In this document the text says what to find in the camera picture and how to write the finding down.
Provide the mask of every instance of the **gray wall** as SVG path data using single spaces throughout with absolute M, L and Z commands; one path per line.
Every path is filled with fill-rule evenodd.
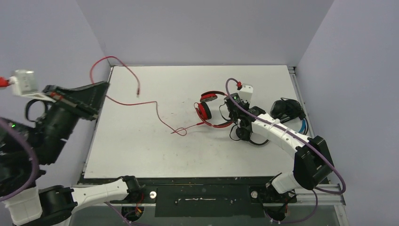
M 333 0 L 77 0 L 128 64 L 297 65 Z
M 351 225 L 398 225 L 399 1 L 335 0 L 297 75 L 345 178 Z
M 48 84 L 67 88 L 89 84 L 91 65 L 104 56 L 75 1 L 3 0 L 0 31 L 0 76 L 9 77 L 18 68 L 33 69 L 41 89 Z M 99 80 L 108 73 L 107 63 L 96 70 Z M 29 99 L 12 96 L 11 89 L 0 93 L 0 116 L 26 122 L 24 106 Z M 32 115 L 38 116 L 41 111 L 37 107 Z M 76 183 L 93 126 L 87 121 L 78 123 L 58 161 L 42 167 L 48 172 L 37 181 L 40 188 Z M 3 204 L 0 204 L 0 225 L 11 225 Z

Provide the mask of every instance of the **bolt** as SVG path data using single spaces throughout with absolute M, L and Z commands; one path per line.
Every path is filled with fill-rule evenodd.
M 150 192 L 150 198 L 155 199 L 157 197 L 157 193 L 155 191 Z
M 251 197 L 256 199 L 258 197 L 258 192 L 257 191 L 251 192 Z

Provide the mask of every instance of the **white tabletop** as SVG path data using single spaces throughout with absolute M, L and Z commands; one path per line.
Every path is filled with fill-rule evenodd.
M 200 95 L 209 90 L 225 92 L 225 82 L 233 77 L 252 84 L 251 106 L 266 112 L 281 97 L 297 99 L 288 69 L 277 66 L 132 66 L 139 77 L 141 95 L 136 97 L 137 82 L 130 72 L 114 67 L 108 95 L 125 103 L 156 100 L 161 118 L 173 128 L 200 122 L 193 108 Z M 209 102 L 213 119 L 222 123 L 218 107 L 223 98 Z M 225 106 L 222 110 L 228 116 Z M 299 130 L 301 122 L 287 124 Z M 268 143 L 263 147 L 229 138 L 230 127 L 215 129 L 206 125 L 188 129 L 181 137 L 162 124 L 155 104 L 122 106 L 105 100 L 91 150 L 85 178 L 256 177 L 274 176 L 291 171 L 293 159 Z M 261 143 L 262 137 L 254 137 Z

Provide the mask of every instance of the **purple cable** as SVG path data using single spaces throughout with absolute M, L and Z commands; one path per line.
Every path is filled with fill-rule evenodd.
M 234 103 L 234 105 L 236 105 L 236 106 L 237 106 L 240 110 L 242 110 L 245 114 L 247 114 L 247 115 L 253 117 L 254 119 L 257 119 L 257 120 L 262 121 L 262 122 L 264 122 L 264 123 L 266 123 L 266 124 L 268 124 L 268 125 L 271 125 L 271 122 L 269 122 L 269 121 L 267 121 L 267 120 L 264 120 L 264 119 L 261 119 L 261 118 L 255 116 L 255 115 L 249 113 L 248 111 L 246 111 L 244 108 L 242 108 L 239 104 L 237 104 L 237 103 L 234 101 L 233 97 L 231 97 L 231 95 L 230 95 L 229 88 L 228 88 L 228 85 L 229 85 L 229 82 L 230 82 L 230 81 L 235 81 L 237 84 L 238 84 L 238 81 L 237 81 L 236 79 L 234 79 L 234 78 L 229 78 L 229 79 L 226 81 L 226 93 L 227 93 L 227 96 L 230 98 L 230 100 Z M 280 130 L 282 130 L 282 131 L 286 131 L 286 130 L 285 130 L 282 126 L 280 126 L 280 125 L 274 124 L 273 126 L 276 127 L 276 128 L 278 128 L 278 129 L 280 129 Z M 340 180 L 341 183 L 342 183 L 342 190 L 339 191 L 339 192 L 328 191 L 328 190 L 325 190 L 325 189 L 322 189 L 322 188 L 318 188 L 318 187 L 316 187 L 315 189 L 317 189 L 317 190 L 319 190 L 319 191 L 322 191 L 322 192 L 330 193 L 330 194 L 343 194 L 343 193 L 346 191 L 346 184 L 345 184 L 345 181 L 343 180 L 341 174 L 339 174 L 339 172 L 335 169 L 335 167 L 334 167 L 334 166 L 333 166 L 333 165 L 332 165 L 332 164 L 331 164 L 331 163 L 330 163 L 330 162 L 329 162 L 316 148 L 314 148 L 314 147 L 313 147 L 312 145 L 310 145 L 308 142 L 304 141 L 303 139 L 301 139 L 300 137 L 298 137 L 297 135 L 295 135 L 294 133 L 292 133 L 292 132 L 289 131 L 289 130 L 287 130 L 287 133 L 288 133 L 289 135 L 291 135 L 293 138 L 299 140 L 299 141 L 300 141 L 301 143 L 303 143 L 304 145 L 308 146 L 308 148 L 310 148 L 317 156 L 319 156 L 319 157 L 326 163 L 326 165 L 337 175 L 337 177 L 339 178 L 339 180 Z
M 302 221 L 306 221 L 307 219 L 311 218 L 314 215 L 314 213 L 317 210 L 317 206 L 319 205 L 319 199 L 317 198 L 316 192 L 314 190 L 312 190 L 312 192 L 314 193 L 314 197 L 316 198 L 316 205 L 314 206 L 313 211 L 308 216 L 306 216 L 306 217 L 304 217 L 302 219 L 299 219 L 299 220 L 290 220 L 290 221 L 283 221 L 283 222 L 272 219 L 268 214 L 266 214 L 266 216 L 268 216 L 269 219 L 272 219 L 272 221 L 274 223 L 278 223 L 278 224 L 293 224 L 293 223 L 299 223 L 299 222 L 302 222 Z
M 132 222 L 132 224 L 131 224 L 131 223 L 130 223 L 125 217 L 123 217 L 122 214 L 119 213 L 119 211 L 118 211 L 114 206 L 112 206 L 109 202 L 104 202 L 104 203 L 107 204 L 107 206 L 109 206 L 111 209 L 113 209 L 113 211 L 115 211 L 115 212 L 119 215 L 119 217 L 122 218 L 123 221 L 124 221 L 127 225 L 132 226 L 132 224 L 134 224 L 134 225 L 138 225 L 138 226 L 149 226 L 149 225 L 146 225 L 146 224 L 141 224 L 141 223 L 136 223 L 136 222 Z
M 37 174 L 39 172 L 39 160 L 35 154 L 35 152 L 32 150 L 32 147 L 26 142 L 26 140 L 15 130 L 13 130 L 7 122 L 0 117 L 0 127 L 2 127 L 12 138 L 14 138 L 28 153 L 29 156 L 29 161 L 31 161 L 32 164 L 32 172 L 31 175 L 29 176 L 28 180 L 23 184 L 20 188 L 16 189 L 12 193 L 5 195 L 0 198 L 0 202 L 10 199 L 17 194 L 21 193 L 23 190 L 25 190 L 28 186 L 30 186 L 37 177 Z

